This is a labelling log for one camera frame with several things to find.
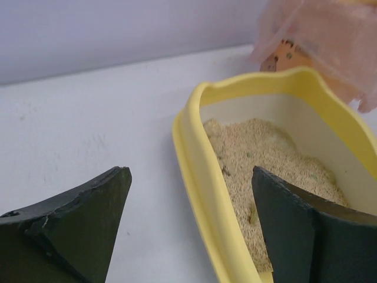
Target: white table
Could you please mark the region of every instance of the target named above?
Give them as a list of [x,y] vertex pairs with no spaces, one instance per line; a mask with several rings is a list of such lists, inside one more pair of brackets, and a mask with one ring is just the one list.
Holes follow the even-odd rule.
[[[171,139],[192,89],[252,70],[251,46],[0,89],[0,214],[128,166],[107,282],[217,282]],[[377,133],[377,111],[365,116]]]

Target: sand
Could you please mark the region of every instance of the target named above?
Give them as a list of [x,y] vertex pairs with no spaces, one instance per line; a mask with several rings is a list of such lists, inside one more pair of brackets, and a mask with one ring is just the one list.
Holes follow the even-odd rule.
[[258,272],[272,271],[252,190],[254,166],[261,166],[310,193],[348,207],[334,175],[317,159],[303,156],[292,139],[268,121],[226,126],[215,120],[204,129],[219,161],[247,248]]

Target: wall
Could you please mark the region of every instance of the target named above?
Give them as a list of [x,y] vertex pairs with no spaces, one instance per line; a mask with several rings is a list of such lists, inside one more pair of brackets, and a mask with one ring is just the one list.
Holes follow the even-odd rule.
[[265,2],[2,1],[0,84],[248,43]]

